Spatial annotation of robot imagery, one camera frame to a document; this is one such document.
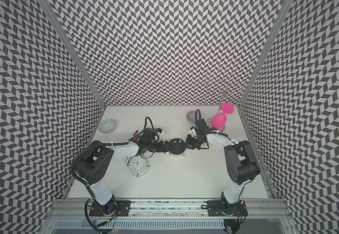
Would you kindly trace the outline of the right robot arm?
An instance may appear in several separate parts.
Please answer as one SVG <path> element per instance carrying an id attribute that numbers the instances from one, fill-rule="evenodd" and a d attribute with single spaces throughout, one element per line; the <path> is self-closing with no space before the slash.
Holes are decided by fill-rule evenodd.
<path id="1" fill-rule="evenodd" d="M 201 118 L 199 109 L 195 111 L 195 126 L 186 138 L 186 148 L 190 150 L 206 150 L 213 145 L 224 153 L 230 183 L 222 192 L 217 209 L 226 216 L 242 218 L 248 215 L 242 194 L 247 184 L 260 174 L 260 166 L 249 141 L 235 141 L 227 134 L 220 133 L 216 128 L 209 128 Z"/>

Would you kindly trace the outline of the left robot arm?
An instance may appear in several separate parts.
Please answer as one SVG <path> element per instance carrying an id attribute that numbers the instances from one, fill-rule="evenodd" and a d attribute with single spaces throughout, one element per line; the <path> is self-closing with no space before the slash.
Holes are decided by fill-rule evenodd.
<path id="1" fill-rule="evenodd" d="M 106 179 L 111 161 L 127 158 L 130 173 L 135 177 L 143 176 L 150 166 L 144 154 L 169 150 L 168 142 L 160 139 L 162 135 L 163 130 L 155 128 L 152 120 L 146 117 L 144 128 L 127 141 L 102 143 L 95 140 L 76 156 L 71 163 L 71 174 L 91 195 L 91 201 L 86 203 L 87 215 L 112 216 L 118 208 Z"/>

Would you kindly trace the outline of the white alarm clock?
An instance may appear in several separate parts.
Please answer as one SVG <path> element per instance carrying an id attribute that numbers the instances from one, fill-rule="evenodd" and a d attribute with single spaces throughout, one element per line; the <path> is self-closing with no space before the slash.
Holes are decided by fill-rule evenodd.
<path id="1" fill-rule="evenodd" d="M 127 162 L 130 173 L 135 177 L 143 176 L 149 169 L 149 162 L 141 156 L 134 156 Z"/>
<path id="2" fill-rule="evenodd" d="M 186 150 L 185 141 L 180 138 L 174 138 L 168 142 L 167 156 L 178 158 L 183 155 Z"/>

